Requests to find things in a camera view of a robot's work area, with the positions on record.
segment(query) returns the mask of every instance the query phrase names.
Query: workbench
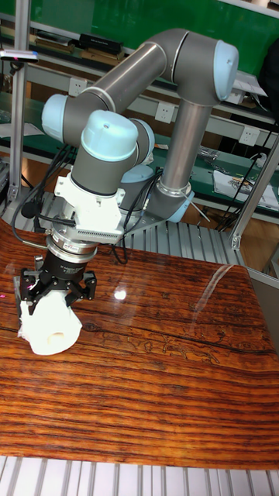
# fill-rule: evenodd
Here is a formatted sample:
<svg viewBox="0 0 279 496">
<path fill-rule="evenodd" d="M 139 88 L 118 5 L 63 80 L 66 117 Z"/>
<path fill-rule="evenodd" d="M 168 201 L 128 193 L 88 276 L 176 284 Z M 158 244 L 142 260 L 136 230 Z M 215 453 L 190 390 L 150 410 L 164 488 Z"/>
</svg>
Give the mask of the workbench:
<svg viewBox="0 0 279 496">
<path fill-rule="evenodd" d="M 79 340 L 36 356 L 12 284 L 34 249 L 0 227 L 1 455 L 279 467 L 279 361 L 245 267 L 102 246 Z"/>
</svg>

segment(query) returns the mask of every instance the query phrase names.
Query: black cable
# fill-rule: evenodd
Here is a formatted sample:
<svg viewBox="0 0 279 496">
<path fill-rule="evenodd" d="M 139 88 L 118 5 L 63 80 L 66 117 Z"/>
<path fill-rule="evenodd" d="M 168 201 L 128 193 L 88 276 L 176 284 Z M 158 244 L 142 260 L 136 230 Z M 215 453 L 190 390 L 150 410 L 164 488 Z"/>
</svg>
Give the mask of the black cable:
<svg viewBox="0 0 279 496">
<path fill-rule="evenodd" d="M 115 249 L 115 245 L 112 245 L 112 252 L 113 252 L 115 258 L 117 259 L 117 261 L 121 265 L 126 265 L 128 263 L 128 255 L 127 255 L 127 249 L 126 249 L 126 245 L 125 245 L 125 237 L 122 238 L 122 243 L 123 243 L 123 253 L 124 253 L 124 259 L 123 260 L 121 260 L 121 258 L 117 254 L 116 249 Z"/>
<path fill-rule="evenodd" d="M 41 199 L 43 196 L 43 189 L 46 186 L 47 179 L 50 176 L 50 174 L 52 174 L 52 171 L 56 167 L 56 165 L 60 162 L 60 156 L 62 155 L 62 153 L 64 153 L 66 148 L 67 148 L 67 145 L 62 146 L 62 148 L 60 148 L 57 151 L 56 155 L 54 155 L 53 159 L 51 160 L 50 165 L 47 168 L 46 173 L 45 173 L 42 181 L 40 182 L 40 187 L 39 187 L 39 190 L 38 190 L 36 197 L 35 197 L 35 202 L 37 202 L 38 204 L 41 202 Z"/>
<path fill-rule="evenodd" d="M 240 212 L 241 212 L 241 208 L 237 208 L 234 212 L 231 212 L 230 215 L 228 215 L 228 217 L 225 218 L 223 226 L 219 230 L 219 232 L 222 232 L 222 231 L 225 231 L 226 229 L 228 229 L 236 221 Z"/>
<path fill-rule="evenodd" d="M 26 198 L 23 199 L 23 201 L 21 203 L 18 204 L 15 212 L 14 212 L 14 215 L 12 217 L 12 223 L 11 223 L 11 226 L 12 226 L 12 232 L 15 236 L 16 239 L 18 239 L 19 241 L 21 241 L 22 243 L 24 244 L 27 244 L 27 245 L 30 245 L 30 246 L 34 246 L 36 248 L 40 248 L 40 249 L 44 249 L 46 250 L 47 247 L 46 246 L 43 246 L 43 245 L 40 245 L 38 243 L 31 243 L 30 241 L 28 241 L 27 239 L 23 239 L 17 232 L 16 232 L 16 218 L 19 214 L 19 211 L 21 210 L 21 208 L 25 205 L 25 203 L 28 202 L 28 200 L 31 200 L 34 199 L 37 197 L 38 193 L 41 192 L 41 188 L 42 188 L 42 184 L 45 184 L 47 179 L 50 179 L 50 177 L 55 174 L 57 172 L 57 165 L 61 162 L 64 161 L 64 158 L 60 159 L 60 155 L 65 151 L 65 149 L 67 148 L 67 145 L 63 146 L 57 153 L 56 155 L 54 156 L 54 158 L 52 159 L 51 163 L 50 163 L 50 166 L 48 167 L 48 170 L 44 176 L 44 178 L 42 179 L 42 181 L 37 184 L 33 190 L 31 190 L 29 192 L 29 194 L 26 196 Z"/>
<path fill-rule="evenodd" d="M 117 254 L 116 250 L 115 250 L 115 245 L 112 245 L 112 252 L 115 256 L 115 258 L 117 259 L 117 261 L 121 264 L 121 265 L 126 265 L 128 263 L 128 255 L 127 255 L 127 249 L 126 249 L 126 243 L 125 243 L 125 238 L 126 238 L 126 235 L 128 233 L 130 233 L 130 231 L 132 231 L 133 229 L 135 229 L 135 227 L 137 226 L 137 224 L 140 222 L 142 216 L 143 216 L 143 213 L 145 212 L 145 206 L 146 206 L 146 200 L 148 199 L 149 200 L 149 197 L 151 196 L 151 193 L 153 191 L 153 188 L 155 187 L 155 184 L 157 182 L 157 179 L 160 177 L 160 175 L 162 174 L 162 170 L 160 170 L 158 172 L 158 169 L 156 169 L 156 173 L 154 176 L 152 176 L 144 185 L 143 187 L 141 188 L 140 192 L 137 194 L 137 196 L 135 197 L 133 203 L 130 205 L 129 207 L 129 210 L 126 214 L 126 217 L 125 217 L 125 221 L 124 221 L 124 225 L 123 225 L 123 228 L 124 228 L 124 233 L 123 233 L 123 236 L 122 238 L 120 239 L 120 241 L 122 241 L 122 248 L 123 248 L 123 253 L 124 253 L 124 258 L 123 260 L 121 260 L 119 258 L 119 255 Z M 128 222 L 131 218 L 131 215 L 133 213 L 133 210 L 134 208 L 136 207 L 137 203 L 139 202 L 143 192 L 147 189 L 147 192 L 146 192 L 146 195 L 144 197 L 144 201 L 143 201 L 143 209 L 141 210 L 141 213 L 139 215 L 139 218 L 137 219 L 136 223 L 130 228 L 130 229 L 127 229 L 127 225 L 128 225 Z"/>
<path fill-rule="evenodd" d="M 31 183 L 26 179 L 26 177 L 23 176 L 22 174 L 22 180 L 29 186 L 30 189 L 34 189 L 34 186 L 31 185 Z"/>
<path fill-rule="evenodd" d="M 235 214 L 237 210 L 239 210 L 239 213 L 238 213 L 237 215 L 239 215 L 239 214 L 240 214 L 241 209 L 243 208 L 243 206 L 244 206 L 245 202 L 244 202 L 244 204 L 243 204 L 241 207 L 238 207 L 238 208 L 237 208 L 234 212 L 231 212 L 231 214 L 230 214 L 230 215 L 228 215 L 228 217 L 226 217 L 226 214 L 229 212 L 229 210 L 231 209 L 231 207 L 233 207 L 234 202 L 235 202 L 235 200 L 236 200 L 237 195 L 238 195 L 238 194 L 239 194 L 239 192 L 240 192 L 241 187 L 243 186 L 243 184 L 244 184 L 245 180 L 246 180 L 246 179 L 247 179 L 247 177 L 249 176 L 249 174 L 250 174 L 251 170 L 253 169 L 253 166 L 254 166 L 254 165 L 255 165 L 255 163 L 257 162 L 258 157 L 260 156 L 260 154 L 261 154 L 261 153 L 262 153 L 262 151 L 264 150 L 264 147 L 266 146 L 267 141 L 270 139 L 271 133 L 274 131 L 274 129 L 276 128 L 276 126 L 277 126 L 277 123 L 275 122 L 275 123 L 272 125 L 272 127 L 271 127 L 271 129 L 270 129 L 270 132 L 269 132 L 269 133 L 268 133 L 268 135 L 267 135 L 267 138 L 264 140 L 263 146 L 260 148 L 260 151 L 257 153 L 257 155 L 255 155 L 255 158 L 254 158 L 254 160 L 253 160 L 252 164 L 250 165 L 249 170 L 246 172 L 246 174 L 245 174 L 244 178 L 243 178 L 243 179 L 242 179 L 242 181 L 240 182 L 240 185 L 239 185 L 239 187 L 238 187 L 238 188 L 237 188 L 237 190 L 236 190 L 236 194 L 234 195 L 234 197 L 233 197 L 232 201 L 229 203 L 228 208 L 226 209 L 226 211 L 225 211 L 225 212 L 224 212 L 224 214 L 222 215 L 222 218 L 220 219 L 219 224 L 215 227 L 215 230 L 223 230 L 222 224 L 224 223 L 224 221 L 225 221 L 226 219 L 229 219 L 229 218 L 230 218 L 230 216 L 231 216 L 231 214 Z"/>
<path fill-rule="evenodd" d="M 61 166 L 61 164 L 64 162 L 64 160 L 66 158 L 68 158 L 70 152 L 72 152 L 72 157 L 67 161 L 65 162 L 65 164 L 63 166 Z M 51 182 L 53 182 L 53 180 L 55 179 L 55 177 L 60 173 L 60 171 L 62 169 L 64 169 L 72 160 L 73 160 L 73 157 L 74 157 L 74 154 L 75 154 L 76 150 L 71 147 L 64 155 L 64 157 L 57 163 L 57 165 L 55 166 L 55 168 L 52 167 L 52 174 L 51 174 L 51 178 L 50 178 L 50 175 L 48 175 L 48 178 L 49 180 L 48 181 L 45 181 L 45 186 L 48 186 L 48 184 L 50 184 Z M 47 220 L 49 222 L 56 222 L 57 224 L 62 224 L 64 226 L 68 226 L 68 227 L 75 227 L 75 221 L 74 220 L 71 220 L 71 219 L 60 219 L 59 217 L 57 218 L 52 218 L 52 217 L 48 217 L 46 215 L 42 215 L 41 213 L 37 214 L 35 216 L 35 219 L 34 219 L 34 225 L 35 225 L 35 222 L 38 224 L 38 221 L 36 221 L 38 218 L 42 219 L 42 220 Z"/>
<path fill-rule="evenodd" d="M 50 222 L 56 222 L 57 224 L 63 224 L 68 227 L 75 227 L 75 221 L 70 219 L 60 219 L 59 217 L 47 217 L 46 215 L 38 214 L 36 217 L 39 217 L 42 220 L 49 220 Z"/>
</svg>

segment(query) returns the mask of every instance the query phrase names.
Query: white cloth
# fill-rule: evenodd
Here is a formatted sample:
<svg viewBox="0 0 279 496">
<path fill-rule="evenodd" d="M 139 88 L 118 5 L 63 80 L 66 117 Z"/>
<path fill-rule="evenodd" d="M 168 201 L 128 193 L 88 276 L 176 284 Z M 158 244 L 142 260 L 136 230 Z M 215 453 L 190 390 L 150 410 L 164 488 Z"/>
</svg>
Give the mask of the white cloth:
<svg viewBox="0 0 279 496">
<path fill-rule="evenodd" d="M 71 307 L 66 306 L 66 291 L 51 291 L 37 304 L 33 315 L 28 303 L 21 302 L 19 336 L 29 341 L 36 355 L 54 355 L 67 350 L 77 341 L 81 322 Z"/>
<path fill-rule="evenodd" d="M 153 153 L 151 152 L 140 165 L 148 165 L 151 164 L 152 162 L 154 162 L 154 156 Z"/>
<path fill-rule="evenodd" d="M 219 172 L 218 170 L 214 170 L 213 172 L 213 182 L 214 182 L 214 191 L 215 193 L 219 193 L 221 195 L 226 195 L 229 196 L 230 198 L 233 198 L 234 195 L 236 194 L 237 188 L 239 187 L 239 183 L 236 181 L 233 181 L 233 176 L 229 176 L 226 174 L 223 174 L 222 172 Z M 240 202 L 244 202 L 247 200 L 248 195 L 250 194 L 252 190 L 252 186 L 242 186 L 240 189 L 239 194 L 237 195 L 236 199 L 239 200 Z M 272 210 L 277 210 L 279 211 L 279 204 L 276 199 L 276 196 L 274 194 L 274 191 L 272 189 L 272 186 L 269 184 L 266 187 L 265 192 L 263 193 L 263 196 L 261 197 L 258 205 L 260 207 L 266 207 L 270 208 Z"/>
</svg>

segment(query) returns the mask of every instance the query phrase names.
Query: white paper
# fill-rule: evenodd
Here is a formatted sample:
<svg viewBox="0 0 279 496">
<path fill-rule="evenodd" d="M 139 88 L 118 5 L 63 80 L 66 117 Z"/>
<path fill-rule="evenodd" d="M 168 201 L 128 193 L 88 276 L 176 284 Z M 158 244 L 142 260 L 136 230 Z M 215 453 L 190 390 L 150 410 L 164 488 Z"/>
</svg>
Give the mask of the white paper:
<svg viewBox="0 0 279 496">
<path fill-rule="evenodd" d="M 168 150 L 168 145 L 160 145 L 156 143 L 156 148 L 160 148 L 161 150 Z"/>
<path fill-rule="evenodd" d="M 246 93 L 255 93 L 256 95 L 267 96 L 267 93 L 260 87 L 256 76 L 246 72 L 237 71 L 233 88 Z"/>
<path fill-rule="evenodd" d="M 154 162 L 154 157 L 153 157 L 153 153 L 151 152 L 148 157 L 146 157 L 146 159 L 141 163 L 141 165 L 148 165 L 148 164 L 151 164 L 152 162 Z"/>
<path fill-rule="evenodd" d="M 26 122 L 24 124 L 24 136 L 35 136 L 36 134 L 44 134 L 35 125 Z M 12 124 L 0 124 L 0 138 L 10 138 L 12 135 Z"/>
<path fill-rule="evenodd" d="M 214 191 L 215 193 L 219 193 L 221 195 L 226 195 L 229 196 L 230 198 L 233 198 L 234 195 L 236 194 L 238 184 L 236 184 L 236 187 L 233 187 L 233 176 L 229 176 L 227 174 L 223 174 L 222 172 L 219 172 L 218 170 L 214 170 L 213 173 L 213 181 L 214 181 Z M 239 200 L 240 202 L 244 202 L 247 200 L 249 193 L 252 190 L 252 186 L 248 188 L 241 188 L 239 194 L 237 195 L 236 199 Z M 272 210 L 277 210 L 279 211 L 279 204 L 276 199 L 276 196 L 274 194 L 274 191 L 272 189 L 272 186 L 269 184 L 265 192 L 263 193 L 263 196 L 261 197 L 258 205 L 260 207 L 266 207 L 270 208 Z"/>
</svg>

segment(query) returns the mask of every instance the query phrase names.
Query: robotic arm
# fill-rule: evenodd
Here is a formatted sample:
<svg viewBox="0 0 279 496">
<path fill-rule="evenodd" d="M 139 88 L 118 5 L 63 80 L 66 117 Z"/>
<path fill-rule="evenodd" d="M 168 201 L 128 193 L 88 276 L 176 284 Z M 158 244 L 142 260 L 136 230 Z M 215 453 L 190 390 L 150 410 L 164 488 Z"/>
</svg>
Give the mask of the robotic arm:
<svg viewBox="0 0 279 496">
<path fill-rule="evenodd" d="M 29 284 L 22 272 L 22 296 L 33 313 L 37 302 L 53 289 L 71 292 L 67 305 L 94 297 L 94 273 L 87 262 L 98 243 L 116 244 L 123 227 L 119 205 L 125 192 L 122 176 L 153 149 L 150 127 L 121 116 L 155 78 L 177 85 L 181 97 L 164 173 L 153 188 L 148 212 L 169 219 L 184 213 L 191 169 L 212 107 L 228 98 L 236 76 L 234 46 L 184 29 L 171 29 L 143 43 L 76 98 L 54 95 L 43 110 L 43 128 L 62 143 L 78 148 L 66 178 L 59 177 L 55 195 L 65 200 L 62 218 L 74 227 L 56 225 L 47 238 L 48 252 L 38 278 Z M 80 286 L 84 278 L 85 288 Z"/>
</svg>

